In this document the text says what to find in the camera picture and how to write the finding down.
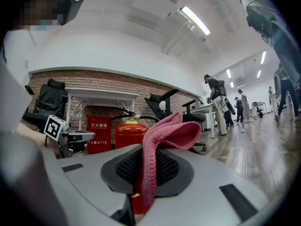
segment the man with backpack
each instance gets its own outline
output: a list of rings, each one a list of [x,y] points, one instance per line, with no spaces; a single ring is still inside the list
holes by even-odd
[[[241,102],[241,100],[238,97],[235,97],[235,100],[236,100],[236,105],[234,107],[237,108],[237,120],[236,120],[236,122],[239,122],[239,118],[240,118],[240,122],[243,122],[244,121],[243,103]]]
[[[224,106],[223,106],[223,98],[222,96],[225,96],[225,89],[224,87],[220,84],[220,81],[212,78],[210,75],[206,74],[204,76],[205,83],[209,84],[209,87],[211,89],[211,94],[208,99],[208,104],[212,102],[214,105],[216,112],[215,112],[215,117],[217,121],[217,127],[218,130],[220,131],[220,134],[222,136],[225,136],[228,134],[227,132],[227,126],[226,122],[224,120]]]

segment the wooden floor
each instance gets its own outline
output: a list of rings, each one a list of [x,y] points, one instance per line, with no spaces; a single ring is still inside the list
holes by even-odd
[[[272,113],[267,118],[239,123],[229,128],[227,136],[220,136],[215,129],[213,139],[206,131],[200,141],[206,143],[205,156],[252,181],[269,200],[289,189],[301,161],[301,121],[290,121],[288,115],[281,116],[279,125]]]

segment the red fire extinguisher box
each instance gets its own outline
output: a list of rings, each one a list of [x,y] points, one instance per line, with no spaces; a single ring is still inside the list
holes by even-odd
[[[88,153],[103,153],[111,150],[111,117],[88,116],[87,131],[96,133],[88,143]]]

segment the beige pants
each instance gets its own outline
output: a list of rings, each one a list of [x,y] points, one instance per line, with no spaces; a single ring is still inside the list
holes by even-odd
[[[225,109],[223,107],[223,99],[221,96],[215,98],[212,101],[212,104],[214,105],[216,112],[215,112],[215,117],[216,117],[216,121],[217,121],[217,128],[220,131],[220,133],[226,134],[227,132],[227,126],[226,126],[226,122],[224,119],[224,112]]]

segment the pink towel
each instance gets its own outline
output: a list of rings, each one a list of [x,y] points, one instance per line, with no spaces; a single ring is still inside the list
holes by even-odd
[[[155,200],[156,148],[158,145],[190,149],[201,134],[201,126],[196,122],[182,123],[182,114],[174,113],[151,127],[143,139],[143,180],[141,199],[146,206]]]

